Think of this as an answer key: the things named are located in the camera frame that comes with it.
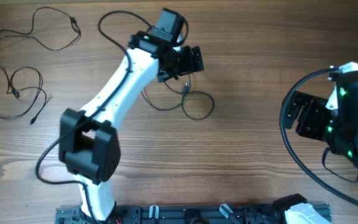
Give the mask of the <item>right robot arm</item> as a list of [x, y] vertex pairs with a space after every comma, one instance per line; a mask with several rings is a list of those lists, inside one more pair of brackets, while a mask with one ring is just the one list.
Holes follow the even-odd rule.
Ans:
[[[329, 81], [334, 83], [328, 99], [298, 91], [308, 80], [323, 74], [328, 74]], [[279, 115], [283, 143], [300, 169], [322, 188], [358, 207], [358, 199], [327, 184], [296, 155], [287, 136], [294, 122], [298, 123], [296, 133], [299, 136], [328, 144], [323, 159], [331, 152], [349, 160], [357, 169], [354, 182], [358, 183], [358, 63], [331, 66], [303, 77], [284, 97]]]

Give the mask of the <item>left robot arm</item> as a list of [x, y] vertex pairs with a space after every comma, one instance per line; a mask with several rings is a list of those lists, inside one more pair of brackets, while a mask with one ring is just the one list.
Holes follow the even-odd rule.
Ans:
[[102, 90], [80, 110], [62, 114], [58, 158], [81, 187], [79, 223], [120, 221], [110, 190], [121, 158], [118, 129], [152, 80], [165, 83], [204, 69], [200, 48], [184, 45], [181, 32], [187, 28], [182, 15], [164, 8], [156, 25], [130, 37], [120, 66]]

